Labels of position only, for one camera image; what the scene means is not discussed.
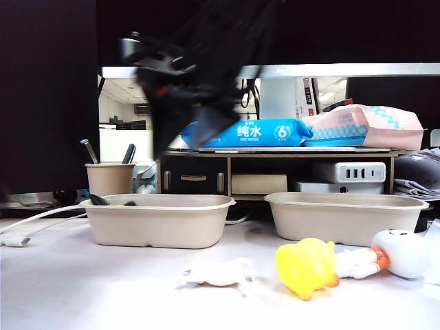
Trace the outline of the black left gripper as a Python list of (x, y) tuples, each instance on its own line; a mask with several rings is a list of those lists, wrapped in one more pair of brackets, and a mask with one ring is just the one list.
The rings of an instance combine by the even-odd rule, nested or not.
[(154, 160), (192, 121), (193, 106), (207, 105), (195, 110), (192, 149), (202, 147), (240, 120), (233, 109), (243, 98), (236, 81), (205, 82), (197, 75), (198, 66), (188, 64), (182, 56), (156, 53), (152, 58), (142, 59), (135, 73), (151, 108)]

